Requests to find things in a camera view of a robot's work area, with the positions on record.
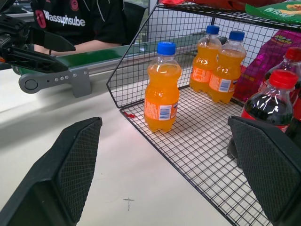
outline person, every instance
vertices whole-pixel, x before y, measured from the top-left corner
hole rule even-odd
[[[56,52],[35,45],[35,51],[62,56],[127,42],[123,0],[33,0],[31,7],[36,27],[63,36],[76,48]]]

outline green snack package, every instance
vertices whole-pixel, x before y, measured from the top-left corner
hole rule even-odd
[[[246,12],[286,24],[301,24],[301,1],[282,2],[259,8],[246,4]]]

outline wire basket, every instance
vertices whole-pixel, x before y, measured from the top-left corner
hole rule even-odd
[[[148,31],[147,42],[133,40],[107,87],[121,113],[232,225],[271,226],[242,170],[227,156],[231,138],[227,119],[240,115],[242,102],[233,99],[229,104],[213,103],[206,94],[189,88],[197,41],[211,24],[220,27],[220,36],[228,37],[232,30],[246,33],[243,45],[247,55],[242,68],[254,61],[260,47],[279,29],[301,32],[298,25],[287,26],[244,12],[189,3],[174,7],[157,4],[141,28]],[[176,43],[175,59],[182,76],[178,80],[180,99],[172,130],[152,133],[144,121],[143,101],[149,82],[146,69],[156,57],[160,41]]]

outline shirt logo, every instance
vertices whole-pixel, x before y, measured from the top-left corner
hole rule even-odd
[[[86,25],[86,21],[83,19],[78,19],[77,16],[75,18],[68,17],[67,15],[65,16],[56,16],[56,15],[51,15],[48,11],[43,10],[45,14],[45,18],[49,21],[56,22],[56,23],[61,23],[63,26],[65,24],[67,25],[72,25],[72,26],[77,26],[77,27],[84,27]]]
[[[75,12],[78,11],[78,9],[79,9],[79,4],[78,4],[77,0],[70,0],[70,6],[71,6],[71,9]]]
[[[45,17],[44,17],[43,12],[41,10],[36,10],[35,14],[36,14],[37,22],[38,22],[39,26],[41,28],[45,28],[46,27],[46,21],[45,21]]]

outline white table surface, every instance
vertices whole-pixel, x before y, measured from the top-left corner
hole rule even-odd
[[[12,70],[0,71],[0,209],[30,167],[69,125],[101,116],[94,179],[78,226],[229,226],[121,115],[95,75],[93,94],[69,85],[26,94]],[[128,201],[132,199],[128,210]]]

